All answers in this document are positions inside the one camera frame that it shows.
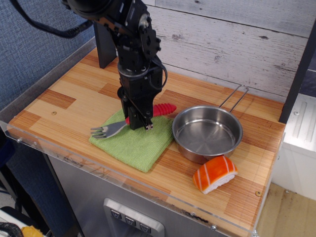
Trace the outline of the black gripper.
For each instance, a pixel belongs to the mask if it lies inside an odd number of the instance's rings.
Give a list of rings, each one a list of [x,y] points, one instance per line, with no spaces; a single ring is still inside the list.
[[[129,118],[130,128],[153,129],[153,100],[162,90],[162,68],[153,66],[133,72],[118,67],[121,87],[118,96],[125,118]]]

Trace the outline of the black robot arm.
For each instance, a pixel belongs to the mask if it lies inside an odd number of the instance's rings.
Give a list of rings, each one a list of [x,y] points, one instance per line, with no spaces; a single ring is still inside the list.
[[[63,4],[109,30],[118,53],[123,113],[133,130],[152,129],[153,101],[167,82],[167,70],[157,56],[160,39],[147,6],[140,0],[65,0]]]

